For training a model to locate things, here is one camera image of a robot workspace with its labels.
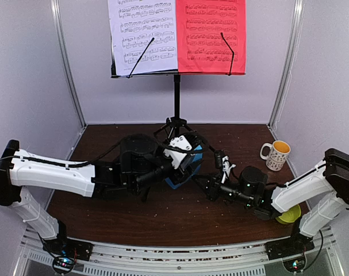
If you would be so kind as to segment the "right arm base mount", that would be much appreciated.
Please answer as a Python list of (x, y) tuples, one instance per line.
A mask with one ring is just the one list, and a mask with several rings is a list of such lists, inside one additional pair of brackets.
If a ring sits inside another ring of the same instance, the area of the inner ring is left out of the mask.
[(306, 253), (314, 248), (312, 241), (297, 241), (292, 238), (270, 241), (265, 244), (268, 259), (282, 259), (286, 271), (294, 274), (301, 273), (307, 268)]

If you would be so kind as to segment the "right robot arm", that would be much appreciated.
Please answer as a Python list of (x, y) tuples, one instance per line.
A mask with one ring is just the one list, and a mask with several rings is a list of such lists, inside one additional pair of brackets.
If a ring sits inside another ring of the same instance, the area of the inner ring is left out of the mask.
[(285, 249), (296, 254), (318, 231), (341, 211), (349, 209), (349, 155), (334, 148), (314, 168), (282, 185), (269, 183), (260, 169), (247, 166), (236, 178), (231, 163), (225, 160), (223, 171), (217, 174), (195, 175), (193, 180), (209, 201), (222, 197), (238, 202), (263, 220), (274, 219), (292, 207), (319, 194), (325, 196), (307, 214), (294, 223), (291, 237), (283, 239)]

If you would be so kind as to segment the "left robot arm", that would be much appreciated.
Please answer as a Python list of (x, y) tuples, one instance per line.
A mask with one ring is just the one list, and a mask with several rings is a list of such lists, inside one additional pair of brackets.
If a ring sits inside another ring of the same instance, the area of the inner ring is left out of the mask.
[(8, 142), (0, 158), (0, 206), (11, 206), (41, 239), (60, 255), (68, 255), (73, 243), (66, 226), (49, 215), (29, 192), (29, 187), (62, 190), (80, 196), (111, 199), (125, 191), (148, 193), (154, 183), (178, 187), (192, 174), (198, 147), (182, 135), (161, 143), (153, 137), (130, 135), (113, 146), (119, 156), (110, 162), (98, 156), (85, 162), (45, 158)]

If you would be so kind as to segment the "red sheet music page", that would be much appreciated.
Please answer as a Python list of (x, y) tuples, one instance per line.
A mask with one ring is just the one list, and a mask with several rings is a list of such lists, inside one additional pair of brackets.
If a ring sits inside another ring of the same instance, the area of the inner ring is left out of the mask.
[(178, 72), (244, 75), (246, 1), (176, 1)]

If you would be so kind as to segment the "blue metronome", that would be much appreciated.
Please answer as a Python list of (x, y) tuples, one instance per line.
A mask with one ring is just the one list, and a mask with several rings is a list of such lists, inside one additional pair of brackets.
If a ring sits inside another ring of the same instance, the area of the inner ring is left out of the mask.
[(166, 184), (172, 189), (177, 189), (188, 182), (201, 167), (202, 153), (186, 154), (169, 149), (165, 149), (163, 153), (165, 157), (172, 158), (174, 172), (165, 179)]

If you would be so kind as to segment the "black music stand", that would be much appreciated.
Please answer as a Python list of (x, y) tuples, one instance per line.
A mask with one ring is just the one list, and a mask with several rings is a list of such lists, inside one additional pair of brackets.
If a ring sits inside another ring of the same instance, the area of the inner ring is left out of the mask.
[(130, 75), (125, 76), (114, 76), (112, 70), (112, 77), (114, 78), (131, 78), (134, 76), (142, 75), (159, 75), (159, 74), (171, 74), (174, 78), (174, 116), (169, 118), (163, 127), (169, 137), (177, 135), (182, 128), (187, 128), (187, 123), (180, 117), (180, 90), (181, 90), (181, 77), (182, 75), (211, 75), (211, 74), (180, 74), (178, 69), (176, 71), (166, 71), (166, 72), (156, 72), (151, 74), (140, 74), (140, 75)]

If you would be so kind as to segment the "lavender sheet music page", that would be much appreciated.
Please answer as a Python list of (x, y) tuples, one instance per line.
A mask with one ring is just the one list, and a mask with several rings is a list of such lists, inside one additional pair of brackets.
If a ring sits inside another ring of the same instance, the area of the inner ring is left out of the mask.
[(175, 1), (108, 1), (114, 76), (176, 71)]

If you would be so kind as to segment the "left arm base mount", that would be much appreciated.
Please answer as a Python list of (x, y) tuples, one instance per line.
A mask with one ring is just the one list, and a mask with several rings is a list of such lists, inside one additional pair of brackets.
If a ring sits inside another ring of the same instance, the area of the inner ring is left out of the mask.
[(73, 271), (79, 260), (89, 261), (93, 245), (88, 242), (67, 238), (65, 241), (40, 240), (43, 250), (52, 257), (52, 268), (60, 275), (66, 275)]

